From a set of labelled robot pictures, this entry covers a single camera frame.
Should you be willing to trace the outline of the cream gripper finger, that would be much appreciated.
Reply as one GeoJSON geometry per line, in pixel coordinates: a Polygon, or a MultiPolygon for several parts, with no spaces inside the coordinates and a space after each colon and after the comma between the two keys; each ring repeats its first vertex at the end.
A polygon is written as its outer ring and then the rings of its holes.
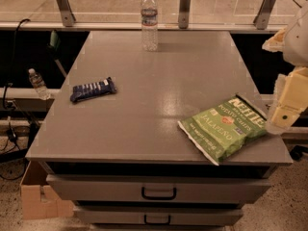
{"type": "Polygon", "coordinates": [[[274,85],[266,130],[274,135],[288,131],[308,108],[308,68],[297,66],[288,75],[279,74],[274,85]]]}
{"type": "Polygon", "coordinates": [[[263,43],[262,49],[269,52],[282,52],[284,49],[285,34],[286,34],[285,28],[279,30],[271,38],[267,39],[263,43]]]}

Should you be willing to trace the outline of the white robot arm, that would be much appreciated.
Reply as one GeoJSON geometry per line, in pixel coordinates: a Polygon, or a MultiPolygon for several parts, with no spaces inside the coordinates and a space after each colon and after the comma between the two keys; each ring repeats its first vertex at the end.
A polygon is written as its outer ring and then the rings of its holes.
{"type": "Polygon", "coordinates": [[[269,108],[266,130],[281,135],[308,108],[308,3],[287,27],[267,39],[262,48],[281,52],[283,60],[295,67],[288,75],[278,75],[269,108]]]}

